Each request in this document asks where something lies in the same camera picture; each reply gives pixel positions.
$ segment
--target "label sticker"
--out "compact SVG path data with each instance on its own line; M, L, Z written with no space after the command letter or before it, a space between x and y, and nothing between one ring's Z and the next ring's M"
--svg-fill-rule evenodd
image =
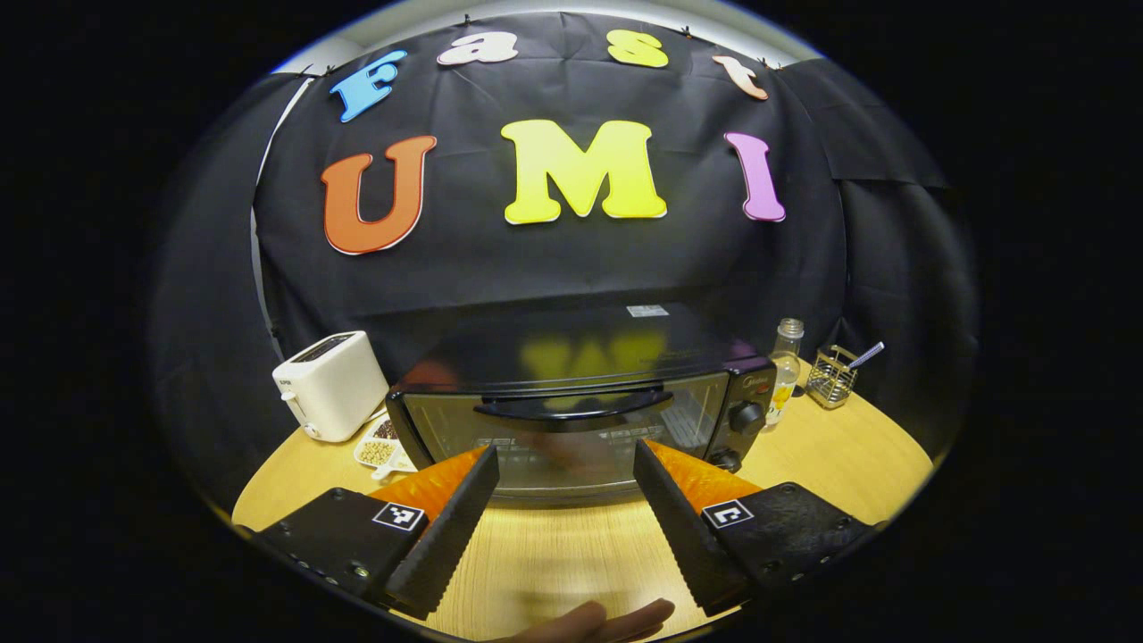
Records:
M385 506L381 508L381 512L373 517L373 522L403 531L413 531L413 528L424 514L424 511L417 509L416 507L406 507L405 505L398 505L397 503L386 503Z
M703 515L706 520L714 525L714 529L722 529L725 527L734 525L737 523L746 522L754 517L749 509L742 506L742 503L737 500L730 500L728 503L719 503L718 505L711 505L703 509Z
M657 303L653 305L629 305L628 312L632 316L666 316L670 314L670 312L663 310L663 306Z

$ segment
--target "round table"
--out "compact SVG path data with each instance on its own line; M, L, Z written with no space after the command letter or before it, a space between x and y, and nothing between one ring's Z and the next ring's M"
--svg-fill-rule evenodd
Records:
M802 385L808 372L804 364ZM382 482L369 477L373 469L353 459L360 435L329 444L294 432L246 485L233 523L261 531L330 488L369 493L400 480L405 474ZM796 482L874 524L900 512L932 472L933 463L909 434L855 395L832 411L809 396L792 399L777 428L758 437L738 475L764 489ZM672 601L676 611L657 637L714 620L687 592L645 500L562 509L489 507L438 610L424 621L408 620L481 641L515 634L589 600L618 616L660 597Z

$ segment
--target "white dish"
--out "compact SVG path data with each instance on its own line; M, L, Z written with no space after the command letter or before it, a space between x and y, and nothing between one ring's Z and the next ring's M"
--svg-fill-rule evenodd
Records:
M354 460L365 465L366 467L374 467L375 471L370 475L370 477L375 481L384 480L385 476L387 476L393 472L413 473L417 471L417 468L413 466L413 461L409 460L408 455L405 453L405 448L401 447L401 441L393 439L373 437L374 433L377 432L378 427L384 425L387 420L389 420L389 412L381 413L375 419L374 423L370 423L370 426L365 432L365 435L361 436L361 440L358 441L357 447L353 449ZM367 445L370 444L391 445L392 452L389 455L389 458L386 458L382 464L378 464L375 460L366 460L362 457L363 451L368 449Z

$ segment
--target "white wall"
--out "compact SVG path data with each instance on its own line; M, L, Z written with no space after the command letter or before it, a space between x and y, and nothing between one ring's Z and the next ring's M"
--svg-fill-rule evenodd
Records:
M717 0L405 0L330 34L275 71L298 72L312 63L310 71L323 73L326 65L336 67L395 41L459 24L464 14L479 19L535 11L601 14L676 30L687 25L695 38L765 58L772 67L821 57L781 27Z
M274 73L297 73L304 70L306 65L311 65L309 72L320 75L326 73L326 66L338 67L365 53L366 48L361 45L345 38L331 35L311 45L289 61L286 61L274 70Z

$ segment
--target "toaster oven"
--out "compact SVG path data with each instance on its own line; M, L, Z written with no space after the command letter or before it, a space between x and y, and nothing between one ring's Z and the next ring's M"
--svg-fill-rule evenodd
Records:
M774 364L679 303L471 320L389 391L418 469L496 445L497 505L639 495L648 439L737 472L766 421Z

